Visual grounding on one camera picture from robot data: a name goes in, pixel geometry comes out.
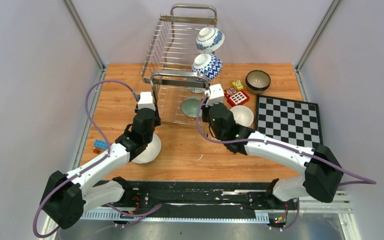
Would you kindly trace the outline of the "cream bowl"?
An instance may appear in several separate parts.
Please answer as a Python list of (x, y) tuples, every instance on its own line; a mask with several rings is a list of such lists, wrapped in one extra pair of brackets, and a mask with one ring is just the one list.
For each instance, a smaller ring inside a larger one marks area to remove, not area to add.
[(235, 122), (239, 125), (250, 127), (254, 121), (254, 113), (244, 105), (236, 105), (230, 109)]

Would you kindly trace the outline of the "small celadon cup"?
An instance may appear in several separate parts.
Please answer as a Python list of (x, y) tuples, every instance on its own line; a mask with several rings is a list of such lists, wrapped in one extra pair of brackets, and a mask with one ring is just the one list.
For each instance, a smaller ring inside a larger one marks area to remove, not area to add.
[(188, 88), (192, 93), (194, 94), (201, 94), (205, 91), (204, 88), (198, 88), (198, 87), (189, 87)]
[(189, 96), (181, 103), (180, 109), (187, 117), (196, 118), (200, 103), (201, 98), (197, 96)]

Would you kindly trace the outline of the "dark blue floral bowl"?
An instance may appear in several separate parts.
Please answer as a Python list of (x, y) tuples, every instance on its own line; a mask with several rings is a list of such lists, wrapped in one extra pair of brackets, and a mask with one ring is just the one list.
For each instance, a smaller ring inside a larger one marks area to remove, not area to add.
[(271, 85), (271, 77), (262, 70), (252, 70), (245, 77), (245, 84), (252, 89), (265, 89)]

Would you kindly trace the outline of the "pink brown bowl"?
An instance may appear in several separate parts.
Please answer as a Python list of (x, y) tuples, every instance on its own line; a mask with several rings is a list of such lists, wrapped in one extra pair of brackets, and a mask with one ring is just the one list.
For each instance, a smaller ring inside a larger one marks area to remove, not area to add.
[(246, 87), (248, 92), (253, 94), (253, 95), (259, 95), (259, 94), (262, 94), (263, 92), (265, 92), (267, 90), (267, 88), (263, 88), (263, 89), (253, 89), (251, 87)]

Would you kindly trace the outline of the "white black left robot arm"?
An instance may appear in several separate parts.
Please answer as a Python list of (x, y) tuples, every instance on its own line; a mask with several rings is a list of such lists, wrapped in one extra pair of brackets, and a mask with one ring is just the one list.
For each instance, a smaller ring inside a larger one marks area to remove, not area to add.
[(142, 154), (160, 124), (156, 110), (146, 107), (137, 110), (132, 123), (103, 153), (67, 173), (57, 170), (49, 176), (41, 198), (41, 209), (61, 229), (68, 229), (83, 213), (96, 207), (111, 202), (117, 202), (122, 207), (129, 206), (133, 193), (121, 177), (105, 184), (97, 183), (114, 169)]

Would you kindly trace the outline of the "steel two-tier dish rack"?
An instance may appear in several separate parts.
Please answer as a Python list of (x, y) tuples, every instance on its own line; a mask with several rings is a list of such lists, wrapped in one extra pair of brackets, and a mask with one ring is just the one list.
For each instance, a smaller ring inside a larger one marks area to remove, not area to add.
[(206, 78), (192, 72), (199, 52), (196, 37), (204, 27), (216, 27), (214, 6), (175, 3), (168, 14), (161, 14), (153, 32), (141, 70), (143, 82), (150, 84), (154, 102), (167, 125), (191, 127), (193, 117), (183, 113), (182, 103), (189, 97), (201, 98), (198, 87), (207, 87)]

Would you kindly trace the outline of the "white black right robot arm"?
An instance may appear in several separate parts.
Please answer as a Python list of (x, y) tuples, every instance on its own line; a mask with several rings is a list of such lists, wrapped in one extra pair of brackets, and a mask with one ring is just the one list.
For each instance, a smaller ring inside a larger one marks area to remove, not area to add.
[(332, 151), (322, 144), (316, 148), (301, 147), (268, 137), (240, 125), (223, 103), (202, 106), (202, 121), (208, 123), (215, 137), (230, 152), (261, 157), (286, 166), (299, 175), (274, 179), (266, 190), (265, 201), (272, 209), (301, 197), (312, 197), (331, 203), (342, 180), (340, 164)]

